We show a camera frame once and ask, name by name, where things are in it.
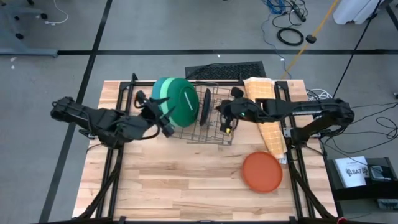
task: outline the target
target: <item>black floor stripe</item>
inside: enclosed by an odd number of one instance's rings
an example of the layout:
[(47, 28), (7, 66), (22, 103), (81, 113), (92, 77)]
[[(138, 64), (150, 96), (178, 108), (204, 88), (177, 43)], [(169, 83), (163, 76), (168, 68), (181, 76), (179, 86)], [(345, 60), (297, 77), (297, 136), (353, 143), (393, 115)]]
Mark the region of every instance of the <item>black floor stripe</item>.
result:
[(394, 11), (392, 11), (390, 5), (388, 5), (386, 7), (386, 11), (387, 11), (388, 15), (390, 16), (390, 18), (392, 20), (392, 23), (394, 23), (394, 26), (396, 27), (396, 29), (398, 31), (398, 19), (397, 19), (396, 15), (395, 15)]
[[(104, 13), (102, 15), (102, 19), (101, 19), (101, 22), (98, 27), (98, 32), (95, 37), (93, 49), (90, 51), (90, 57), (88, 59), (87, 67), (86, 67), (83, 79), (81, 81), (79, 92), (77, 94), (77, 99), (76, 99), (77, 103), (83, 102), (83, 99), (84, 99), (84, 96), (86, 93), (86, 89), (87, 89), (87, 84), (90, 79), (91, 71), (93, 69), (93, 65), (95, 62), (98, 47), (100, 46), (101, 38), (102, 38), (102, 35), (104, 32), (106, 20), (108, 19), (108, 14), (109, 14), (109, 10), (111, 9), (111, 5), (112, 5), (112, 0), (107, 0), (105, 9), (104, 9)], [(58, 157), (57, 165), (55, 166), (55, 171), (52, 176), (50, 188), (49, 188), (49, 191), (47, 192), (47, 197), (45, 198), (43, 210), (42, 210), (42, 213), (40, 214), (39, 223), (47, 223), (49, 221), (51, 209), (54, 204), (55, 196), (57, 195), (58, 186), (61, 181), (63, 168), (65, 167), (65, 163), (66, 163), (66, 160), (68, 157), (69, 148), (70, 148), (70, 144), (72, 143), (72, 138), (73, 138), (74, 132), (75, 132), (75, 125), (69, 124), (67, 133), (65, 135), (65, 139), (63, 140), (61, 153)]]
[[(296, 55), (300, 50), (278, 50), (281, 55)], [(60, 50), (59, 55), (90, 55), (90, 50)], [(99, 50), (97, 55), (275, 55), (275, 50)], [(397, 50), (306, 50), (305, 55), (397, 55)]]

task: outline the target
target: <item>wooden table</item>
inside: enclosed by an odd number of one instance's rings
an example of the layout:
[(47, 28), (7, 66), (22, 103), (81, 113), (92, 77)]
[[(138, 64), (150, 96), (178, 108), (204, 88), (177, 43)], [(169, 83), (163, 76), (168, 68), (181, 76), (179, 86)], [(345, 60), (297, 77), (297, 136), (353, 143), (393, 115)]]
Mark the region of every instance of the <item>wooden table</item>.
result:
[[(120, 82), (105, 81), (99, 108), (115, 108)], [(292, 101), (307, 100), (303, 80), (289, 80), (288, 84)], [(134, 96), (136, 91), (143, 90), (149, 97), (151, 89), (151, 86), (135, 86)], [(311, 121), (311, 116), (296, 117), (297, 126)], [(316, 139), (309, 140), (308, 146), (320, 150)], [(128, 220), (288, 220), (289, 216), (296, 216), (287, 164), (282, 165), (281, 185), (269, 194), (255, 193), (242, 182), (241, 164), (255, 151), (266, 151), (266, 147), (256, 124), (243, 121), (231, 146), (190, 144), (161, 134), (155, 139), (126, 144), (114, 219), (121, 215)], [(87, 153), (74, 217), (85, 210), (99, 191), (106, 153), (103, 146)], [(336, 215), (322, 156), (308, 149), (303, 149), (303, 155), (311, 190)], [(308, 216), (300, 188), (299, 192), (304, 216)], [(108, 201), (105, 200), (104, 215)]]

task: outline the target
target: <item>white cable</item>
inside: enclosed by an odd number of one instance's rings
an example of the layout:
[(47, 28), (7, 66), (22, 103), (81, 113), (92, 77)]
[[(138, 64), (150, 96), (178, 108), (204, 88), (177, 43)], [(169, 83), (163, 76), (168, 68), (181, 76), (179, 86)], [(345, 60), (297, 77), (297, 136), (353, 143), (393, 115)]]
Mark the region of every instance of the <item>white cable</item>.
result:
[(63, 21), (61, 21), (61, 22), (50, 22), (50, 21), (45, 21), (45, 22), (44, 22), (45, 24), (51, 24), (51, 25), (55, 26), (56, 24), (64, 23), (65, 21), (67, 21), (67, 20), (69, 19), (69, 15), (68, 15), (66, 12), (64, 12), (63, 10), (61, 10), (60, 8), (58, 8), (57, 2), (55, 2), (55, 0), (54, 0), (54, 6), (55, 6), (56, 9), (58, 9), (58, 11), (64, 13), (67, 17), (66, 17)]
[(309, 101), (333, 98), (326, 90), (322, 90), (322, 89), (312, 89), (312, 90), (307, 91), (307, 94), (309, 94), (309, 93), (317, 95), (317, 97), (316, 96), (308, 97)]

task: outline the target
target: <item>orange plate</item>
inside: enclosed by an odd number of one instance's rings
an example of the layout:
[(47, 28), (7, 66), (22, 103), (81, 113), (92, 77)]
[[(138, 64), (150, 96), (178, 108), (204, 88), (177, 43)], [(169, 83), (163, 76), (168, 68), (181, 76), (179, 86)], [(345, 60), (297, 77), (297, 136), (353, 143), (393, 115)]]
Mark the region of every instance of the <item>orange plate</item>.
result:
[(254, 152), (245, 158), (242, 166), (243, 181), (250, 189), (268, 193), (282, 182), (282, 167), (278, 160), (266, 152)]

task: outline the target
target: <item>black plate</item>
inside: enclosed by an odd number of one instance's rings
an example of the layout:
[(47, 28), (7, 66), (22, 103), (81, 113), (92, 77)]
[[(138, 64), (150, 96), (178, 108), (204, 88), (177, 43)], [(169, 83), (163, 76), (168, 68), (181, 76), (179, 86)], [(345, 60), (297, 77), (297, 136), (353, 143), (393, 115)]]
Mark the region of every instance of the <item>black plate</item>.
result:
[(207, 118), (209, 117), (210, 112), (210, 105), (211, 105), (211, 92), (209, 89), (206, 89), (205, 97), (203, 99), (203, 108), (200, 115), (199, 125), (203, 126)]

